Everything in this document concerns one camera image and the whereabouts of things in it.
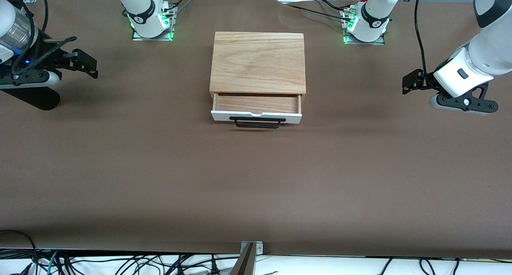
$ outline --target wooden lid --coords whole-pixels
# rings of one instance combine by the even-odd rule
[[[306,93],[304,35],[216,32],[210,93]]]

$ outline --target metal plate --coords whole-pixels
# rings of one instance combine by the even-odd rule
[[[172,41],[174,38],[174,28],[176,26],[176,16],[178,12],[178,7],[172,8],[168,12],[164,13],[164,15],[172,15],[170,18],[165,18],[163,21],[169,23],[169,28],[163,31],[159,36],[154,38],[144,38],[139,35],[135,29],[133,30],[132,40],[133,41]]]
[[[340,16],[342,18],[347,18],[347,15],[344,11],[340,11]],[[342,29],[343,29],[343,42],[345,44],[355,44],[355,45],[377,45],[382,46],[384,45],[384,34],[380,35],[380,37],[375,42],[362,42],[360,40],[357,40],[353,34],[351,34],[349,31],[347,31],[349,22],[340,20],[342,22]]]
[[[263,241],[242,241],[240,244],[240,254],[249,243],[256,243],[256,255],[263,255]]]

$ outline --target open drawer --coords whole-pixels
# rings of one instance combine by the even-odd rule
[[[301,95],[214,93],[212,116],[238,127],[277,128],[300,123],[301,100]]]

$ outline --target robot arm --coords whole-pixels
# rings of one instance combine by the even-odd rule
[[[351,5],[351,9],[355,9],[358,16],[347,31],[361,42],[376,41],[386,32],[389,15],[397,2],[398,0],[368,0]]]
[[[480,115],[497,111],[498,104],[485,100],[485,93],[490,80],[512,71],[512,0],[474,0],[474,7],[481,32],[433,74],[416,70],[405,76],[403,94],[435,89],[439,94],[431,98],[432,107]],[[473,96],[477,90],[480,94]]]
[[[121,0],[133,29],[144,38],[154,38],[170,28],[169,3],[163,0]]]
[[[29,15],[0,0],[0,90],[39,109],[57,106],[60,96],[50,89],[62,79],[58,69],[98,77],[96,60],[80,49],[60,49],[66,40],[54,40]]]

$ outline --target white drawer front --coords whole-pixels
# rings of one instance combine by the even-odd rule
[[[293,113],[267,113],[253,114],[251,112],[237,112],[237,111],[215,111],[212,110],[212,117],[214,120],[231,121],[229,117],[252,117],[252,118],[284,118],[285,124],[298,124],[302,118],[302,114]]]

